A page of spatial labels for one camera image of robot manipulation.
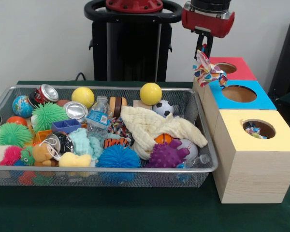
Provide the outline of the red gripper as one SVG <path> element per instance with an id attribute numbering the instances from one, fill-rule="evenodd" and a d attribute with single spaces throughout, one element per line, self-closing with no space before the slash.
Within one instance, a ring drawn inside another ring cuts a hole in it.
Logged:
<path id="1" fill-rule="evenodd" d="M 235 12 L 229 11 L 229 1 L 188 1 L 182 10 L 182 25 L 184 28 L 201 33 L 197 39 L 195 59 L 197 52 L 203 49 L 203 32 L 207 36 L 205 55 L 209 58 L 213 45 L 213 37 L 224 38 L 231 30 Z"/>

